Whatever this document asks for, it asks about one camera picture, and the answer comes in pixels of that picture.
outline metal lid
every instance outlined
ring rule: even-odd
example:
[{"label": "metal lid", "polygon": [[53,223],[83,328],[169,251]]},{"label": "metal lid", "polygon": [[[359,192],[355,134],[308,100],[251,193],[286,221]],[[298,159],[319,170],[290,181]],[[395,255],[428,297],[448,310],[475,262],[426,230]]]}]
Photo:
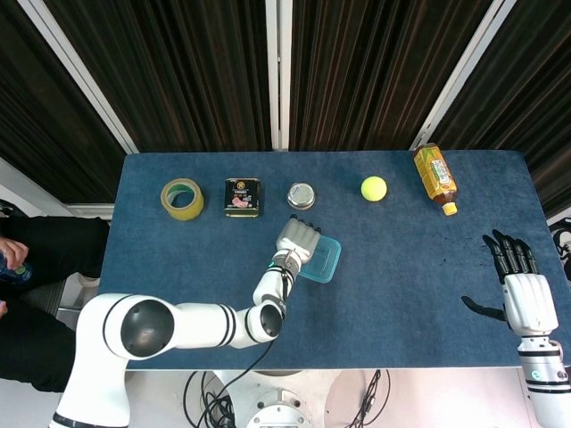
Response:
[{"label": "metal lid", "polygon": [[311,208],[315,202],[313,187],[307,183],[293,183],[287,193],[287,203],[296,210]]}]

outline yellow ball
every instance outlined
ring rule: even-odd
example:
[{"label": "yellow ball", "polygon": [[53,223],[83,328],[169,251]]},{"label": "yellow ball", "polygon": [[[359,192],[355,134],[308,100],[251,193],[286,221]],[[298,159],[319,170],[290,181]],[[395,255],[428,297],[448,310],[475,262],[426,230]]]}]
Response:
[{"label": "yellow ball", "polygon": [[367,201],[378,202],[386,195],[386,182],[381,177],[365,178],[360,185],[360,192]]}]

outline black curtain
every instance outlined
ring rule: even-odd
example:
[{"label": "black curtain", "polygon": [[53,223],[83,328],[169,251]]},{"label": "black curtain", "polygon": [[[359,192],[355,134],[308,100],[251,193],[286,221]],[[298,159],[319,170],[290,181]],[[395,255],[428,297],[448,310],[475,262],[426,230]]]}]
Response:
[{"label": "black curtain", "polygon": [[291,149],[409,149],[490,3],[294,1]]},{"label": "black curtain", "polygon": [[16,1],[0,2],[0,100],[1,158],[62,202],[113,202],[124,152]]},{"label": "black curtain", "polygon": [[571,4],[517,2],[435,130],[447,149],[525,154],[549,216],[571,206]]},{"label": "black curtain", "polygon": [[141,152],[265,151],[261,0],[47,0]]}]

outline tape roll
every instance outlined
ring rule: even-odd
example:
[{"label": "tape roll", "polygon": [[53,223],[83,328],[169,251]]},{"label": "tape roll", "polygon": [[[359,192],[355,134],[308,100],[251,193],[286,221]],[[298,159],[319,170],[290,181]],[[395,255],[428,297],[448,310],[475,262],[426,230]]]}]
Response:
[{"label": "tape roll", "polygon": [[[173,202],[176,199],[180,199],[181,195],[191,197],[192,199],[183,206],[173,205]],[[162,188],[161,203],[171,217],[183,221],[197,217],[204,208],[204,198],[200,187],[188,178],[175,178],[167,183]]]}]

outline blue tablecloth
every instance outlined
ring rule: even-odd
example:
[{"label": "blue tablecloth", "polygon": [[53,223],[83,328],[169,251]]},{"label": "blue tablecloth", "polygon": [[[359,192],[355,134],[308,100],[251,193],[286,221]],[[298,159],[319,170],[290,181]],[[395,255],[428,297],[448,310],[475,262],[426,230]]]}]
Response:
[{"label": "blue tablecloth", "polygon": [[[446,152],[458,186],[451,218],[430,201],[412,152],[257,152],[136,154],[125,160],[103,264],[101,292],[141,293],[171,303],[251,306],[252,292],[294,211],[294,182],[317,202],[302,218],[343,251],[329,284],[298,278],[284,329],[259,368],[517,366],[519,339],[478,316],[462,294],[501,307],[501,288],[482,234],[497,228],[533,248],[559,316],[552,335],[571,355],[571,295],[527,167],[517,152]],[[383,177],[379,203],[361,181]],[[175,177],[203,190],[199,218],[176,221],[160,193]],[[224,180],[257,177],[259,218],[226,218]],[[204,328],[190,325],[188,328]],[[263,346],[172,350],[132,368],[241,369]]]}]

